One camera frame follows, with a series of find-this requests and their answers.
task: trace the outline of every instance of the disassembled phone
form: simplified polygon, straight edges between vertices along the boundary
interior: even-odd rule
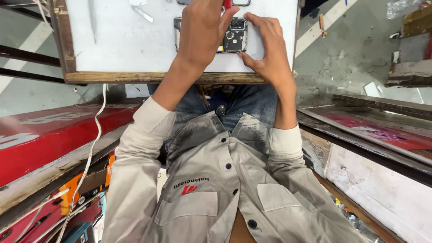
[[[175,49],[178,51],[180,45],[181,17],[174,19]],[[217,53],[239,53],[246,51],[248,43],[248,22],[242,18],[231,20],[222,43],[220,43]]]
[[[191,1],[192,0],[177,0],[177,3],[181,5],[188,5],[191,3]],[[231,0],[231,3],[233,6],[246,7],[251,4],[251,0],[248,0],[247,3],[238,3],[237,0]]]

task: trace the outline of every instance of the jeans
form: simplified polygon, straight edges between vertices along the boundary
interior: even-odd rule
[[[156,91],[157,87],[158,84],[148,84],[151,95]],[[228,98],[228,102],[229,105],[225,116],[219,119],[229,132],[232,133],[243,113],[255,117],[267,128],[273,126],[276,116],[277,95],[271,85],[236,85]],[[177,118],[172,133],[165,139],[167,151],[172,137],[186,122],[204,115],[210,110],[204,105],[197,87],[193,85],[181,99],[175,108],[175,112]]]

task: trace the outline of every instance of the man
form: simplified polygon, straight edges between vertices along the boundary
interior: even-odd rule
[[[184,9],[177,57],[115,151],[102,242],[365,242],[304,165],[277,19],[245,14],[265,57],[240,54],[271,86],[237,86],[221,118],[204,106],[192,85],[239,10],[220,17],[221,8],[192,0]],[[169,177],[157,202],[164,139]]]

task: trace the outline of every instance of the left hand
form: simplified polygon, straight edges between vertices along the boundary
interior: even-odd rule
[[[176,59],[200,75],[213,61],[232,17],[240,10],[233,6],[221,17],[222,4],[223,0],[192,0],[183,10]]]

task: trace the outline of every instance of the screwdriver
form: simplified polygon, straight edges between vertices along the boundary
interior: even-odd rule
[[[225,0],[224,4],[225,9],[229,9],[231,7],[231,0]]]

